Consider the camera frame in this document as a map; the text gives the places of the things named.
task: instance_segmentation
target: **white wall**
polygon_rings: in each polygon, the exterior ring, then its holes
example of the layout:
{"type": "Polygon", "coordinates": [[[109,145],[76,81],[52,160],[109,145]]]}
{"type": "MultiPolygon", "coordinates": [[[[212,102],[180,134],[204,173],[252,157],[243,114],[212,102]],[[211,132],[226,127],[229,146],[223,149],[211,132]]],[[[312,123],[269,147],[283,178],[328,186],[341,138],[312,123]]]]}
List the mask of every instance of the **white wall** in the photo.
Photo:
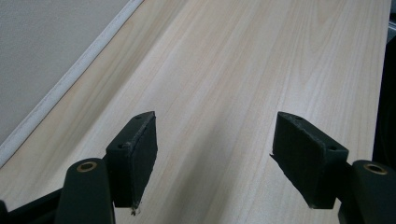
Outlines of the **white wall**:
{"type": "Polygon", "coordinates": [[[141,2],[0,0],[0,159],[15,152],[141,2]]]}

